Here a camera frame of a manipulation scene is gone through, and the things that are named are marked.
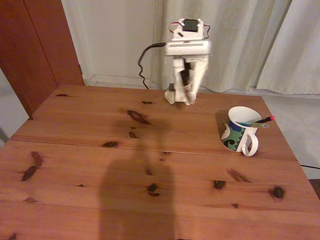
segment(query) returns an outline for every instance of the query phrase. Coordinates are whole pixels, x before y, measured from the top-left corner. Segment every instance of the white mug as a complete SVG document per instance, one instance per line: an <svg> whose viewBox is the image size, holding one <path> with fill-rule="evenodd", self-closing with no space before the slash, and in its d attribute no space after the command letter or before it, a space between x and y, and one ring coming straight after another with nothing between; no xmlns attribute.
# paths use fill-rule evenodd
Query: white mug
<svg viewBox="0 0 320 240"><path fill-rule="evenodd" d="M246 156L252 156L258 150L258 128L242 126L237 122L253 123L262 119L259 113L245 106L235 106L228 112L228 119L224 124L225 130L221 136L222 143L231 151L243 152Z"/></svg>

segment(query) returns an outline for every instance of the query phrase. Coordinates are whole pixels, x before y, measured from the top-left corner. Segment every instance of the wooden door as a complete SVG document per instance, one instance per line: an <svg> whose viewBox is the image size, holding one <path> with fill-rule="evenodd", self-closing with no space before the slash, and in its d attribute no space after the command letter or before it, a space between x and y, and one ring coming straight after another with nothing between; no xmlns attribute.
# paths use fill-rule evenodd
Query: wooden door
<svg viewBox="0 0 320 240"><path fill-rule="evenodd" d="M61 0L0 0L0 55L30 117L57 86L84 84Z"/></svg>

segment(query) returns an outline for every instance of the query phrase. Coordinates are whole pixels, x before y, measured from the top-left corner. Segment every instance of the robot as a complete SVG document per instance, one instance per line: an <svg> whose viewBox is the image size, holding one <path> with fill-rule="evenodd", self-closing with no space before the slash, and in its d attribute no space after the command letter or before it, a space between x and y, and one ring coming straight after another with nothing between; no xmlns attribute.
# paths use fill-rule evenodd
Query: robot
<svg viewBox="0 0 320 240"><path fill-rule="evenodd" d="M170 104L183 102L186 105L196 100L201 82L208 70L211 42L206 40L209 36L210 26L205 25L201 19L184 19L172 22L169 29L173 34L171 41L154 43L142 53L138 65L141 67L139 75L143 78L140 62L145 52L150 48L165 48L165 55L173 57L174 83L170 83L164 97Z"/></svg>

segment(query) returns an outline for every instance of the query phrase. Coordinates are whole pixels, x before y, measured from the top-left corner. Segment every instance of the curtain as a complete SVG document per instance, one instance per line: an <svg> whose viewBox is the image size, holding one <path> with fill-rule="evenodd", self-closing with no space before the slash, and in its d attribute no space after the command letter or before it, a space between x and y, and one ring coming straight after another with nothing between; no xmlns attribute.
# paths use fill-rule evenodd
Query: curtain
<svg viewBox="0 0 320 240"><path fill-rule="evenodd" d="M320 94L320 0L293 0L257 89Z"/></svg>
<svg viewBox="0 0 320 240"><path fill-rule="evenodd" d="M211 25L208 72L202 85L215 92L247 91L276 0L158 0L154 42L171 39L171 22L202 19ZM172 59L155 50L152 80L162 89L173 83Z"/></svg>

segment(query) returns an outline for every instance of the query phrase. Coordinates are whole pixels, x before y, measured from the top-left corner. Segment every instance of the wooden table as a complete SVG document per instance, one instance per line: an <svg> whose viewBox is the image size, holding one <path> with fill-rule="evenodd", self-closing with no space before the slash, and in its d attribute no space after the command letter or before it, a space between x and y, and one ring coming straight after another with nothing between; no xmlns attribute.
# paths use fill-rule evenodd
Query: wooden table
<svg viewBox="0 0 320 240"><path fill-rule="evenodd" d="M60 87L0 150L0 239L320 239L320 201L275 122L253 157L221 143L234 106L270 115L259 96Z"/></svg>

